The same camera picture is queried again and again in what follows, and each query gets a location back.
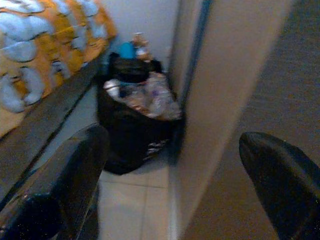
garbage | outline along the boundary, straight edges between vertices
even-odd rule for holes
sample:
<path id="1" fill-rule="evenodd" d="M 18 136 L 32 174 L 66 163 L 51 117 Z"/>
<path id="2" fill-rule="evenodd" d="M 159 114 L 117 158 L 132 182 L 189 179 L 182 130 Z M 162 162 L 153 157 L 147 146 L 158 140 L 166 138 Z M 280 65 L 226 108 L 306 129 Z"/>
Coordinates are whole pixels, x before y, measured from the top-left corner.
<path id="1" fill-rule="evenodd" d="M 164 121 L 179 120 L 181 110 L 174 100 L 166 76 L 151 72 L 150 77 L 141 83 L 125 83 L 111 79 L 103 88 L 117 102 L 124 103 L 141 114 Z"/>
<path id="2" fill-rule="evenodd" d="M 120 56 L 123 59 L 134 59 L 135 48 L 131 42 L 125 42 L 120 46 Z"/>
<path id="3" fill-rule="evenodd" d="M 144 82 L 149 77 L 149 64 L 139 59 L 117 57 L 111 62 L 113 78 L 126 83 Z"/>
<path id="4" fill-rule="evenodd" d="M 135 55 L 137 59 L 149 62 L 153 59 L 148 50 L 149 41 L 147 41 L 142 32 L 133 34 L 132 44 L 135 47 Z"/>

trash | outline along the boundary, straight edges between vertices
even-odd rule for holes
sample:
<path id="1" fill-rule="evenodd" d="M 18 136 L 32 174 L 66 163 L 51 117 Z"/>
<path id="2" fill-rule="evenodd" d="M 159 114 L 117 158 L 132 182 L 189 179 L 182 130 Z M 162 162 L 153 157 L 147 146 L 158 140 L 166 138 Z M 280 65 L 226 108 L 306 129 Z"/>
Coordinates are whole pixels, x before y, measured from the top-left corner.
<path id="1" fill-rule="evenodd" d="M 157 120 L 179 120 L 181 110 L 171 94 L 166 76 L 152 72 L 146 82 L 106 81 L 103 88 L 115 101 L 125 103 L 141 114 Z"/>
<path id="2" fill-rule="evenodd" d="M 111 62 L 112 77 L 126 83 L 144 82 L 149 77 L 148 63 L 139 59 L 117 57 Z"/>
<path id="3" fill-rule="evenodd" d="M 135 48 L 131 42 L 125 42 L 120 46 L 120 57 L 123 59 L 135 58 Z"/>
<path id="4" fill-rule="evenodd" d="M 132 44 L 135 47 L 135 55 L 137 59 L 149 62 L 153 59 L 148 50 L 149 42 L 144 38 L 142 32 L 133 35 Z"/>
<path id="5" fill-rule="evenodd" d="M 121 175 L 139 168 L 170 142 L 182 122 L 180 108 L 173 111 L 171 106 L 174 100 L 162 115 L 149 116 L 154 100 L 148 94 L 147 83 L 128 84 L 112 79 L 105 82 L 104 88 L 102 84 L 98 88 L 97 116 L 110 138 L 106 171 Z"/>

blue object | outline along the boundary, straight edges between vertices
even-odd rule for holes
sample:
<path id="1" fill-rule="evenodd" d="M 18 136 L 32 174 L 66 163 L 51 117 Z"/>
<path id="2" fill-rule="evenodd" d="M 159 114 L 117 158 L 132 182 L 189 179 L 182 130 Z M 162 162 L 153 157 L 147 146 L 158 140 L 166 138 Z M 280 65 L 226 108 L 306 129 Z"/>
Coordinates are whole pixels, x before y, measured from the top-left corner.
<path id="1" fill-rule="evenodd" d="M 120 57 L 123 59 L 134 59 L 135 48 L 130 42 L 125 42 L 120 46 Z"/>

white floor tile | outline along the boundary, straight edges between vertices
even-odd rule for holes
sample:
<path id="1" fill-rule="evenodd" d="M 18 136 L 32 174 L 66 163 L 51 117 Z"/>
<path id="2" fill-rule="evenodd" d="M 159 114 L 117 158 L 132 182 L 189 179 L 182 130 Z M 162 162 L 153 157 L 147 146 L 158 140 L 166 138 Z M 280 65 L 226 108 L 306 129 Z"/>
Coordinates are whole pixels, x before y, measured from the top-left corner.
<path id="1" fill-rule="evenodd" d="M 142 240 L 168 239 L 168 189 L 148 187 Z"/>
<path id="2" fill-rule="evenodd" d="M 143 171 L 143 169 L 144 167 L 141 167 L 135 171 L 129 172 L 124 175 L 115 175 L 107 171 L 102 171 L 100 175 L 100 180 L 111 183 L 147 186 L 148 175 Z"/>
<path id="3" fill-rule="evenodd" d="M 140 240 L 145 186 L 100 181 L 99 240 Z"/>
<path id="4" fill-rule="evenodd" d="M 111 183 L 167 188 L 169 179 L 168 155 L 166 150 L 148 161 L 139 169 L 124 175 L 103 171 L 100 180 Z"/>

white logo on bag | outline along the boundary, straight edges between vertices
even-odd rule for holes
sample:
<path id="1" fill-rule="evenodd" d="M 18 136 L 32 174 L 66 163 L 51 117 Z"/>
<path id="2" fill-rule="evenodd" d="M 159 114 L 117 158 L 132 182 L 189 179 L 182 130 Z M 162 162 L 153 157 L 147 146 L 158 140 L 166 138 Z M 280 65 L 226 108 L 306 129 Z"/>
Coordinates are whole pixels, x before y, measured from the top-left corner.
<path id="1" fill-rule="evenodd" d="M 160 142 L 152 142 L 148 145 L 148 150 L 146 151 L 146 156 L 143 160 L 151 158 L 154 154 L 159 152 L 169 141 L 169 139 L 161 140 Z"/>

